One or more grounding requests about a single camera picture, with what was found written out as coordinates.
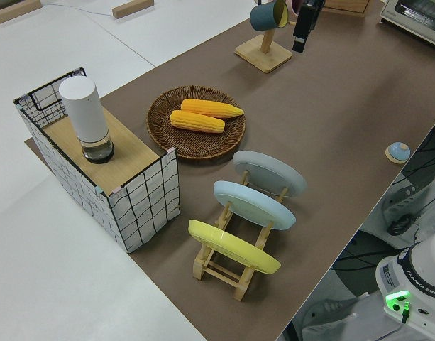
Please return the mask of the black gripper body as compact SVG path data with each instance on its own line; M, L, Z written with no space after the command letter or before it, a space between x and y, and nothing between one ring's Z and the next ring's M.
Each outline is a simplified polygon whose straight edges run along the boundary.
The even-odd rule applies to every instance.
M293 33L296 39L308 38L316 25L324 4L325 0L302 1Z

